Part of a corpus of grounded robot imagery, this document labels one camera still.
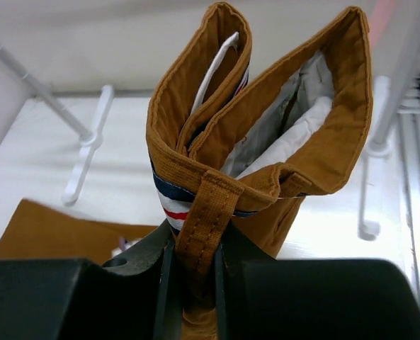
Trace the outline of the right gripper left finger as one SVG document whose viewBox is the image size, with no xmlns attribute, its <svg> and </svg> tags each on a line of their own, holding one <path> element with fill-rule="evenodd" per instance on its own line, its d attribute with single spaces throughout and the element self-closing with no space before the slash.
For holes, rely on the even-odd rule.
<svg viewBox="0 0 420 340">
<path fill-rule="evenodd" d="M 105 262 L 115 275 L 109 296 L 115 339 L 180 339 L 181 282 L 175 239 L 164 221 L 129 249 Z"/>
</svg>

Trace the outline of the brown trousers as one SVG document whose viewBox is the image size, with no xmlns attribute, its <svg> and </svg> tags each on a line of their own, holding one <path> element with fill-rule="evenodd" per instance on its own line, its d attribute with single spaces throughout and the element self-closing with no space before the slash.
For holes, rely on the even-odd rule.
<svg viewBox="0 0 420 340">
<path fill-rule="evenodd" d="M 277 256 L 307 196 L 337 192 L 373 109 L 368 21 L 344 9 L 249 79 L 252 34 L 210 6 L 147 111 L 154 185 L 185 280 L 182 339 L 216 339 L 212 259 L 229 222 Z"/>
</svg>

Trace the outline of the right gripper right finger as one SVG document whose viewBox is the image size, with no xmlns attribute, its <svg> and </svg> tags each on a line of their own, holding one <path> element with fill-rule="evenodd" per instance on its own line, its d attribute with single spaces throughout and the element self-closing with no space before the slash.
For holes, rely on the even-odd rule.
<svg viewBox="0 0 420 340">
<path fill-rule="evenodd" d="M 244 265 L 273 258 L 229 223 L 214 255 L 215 311 L 218 339 L 245 339 L 249 333 Z"/>
</svg>

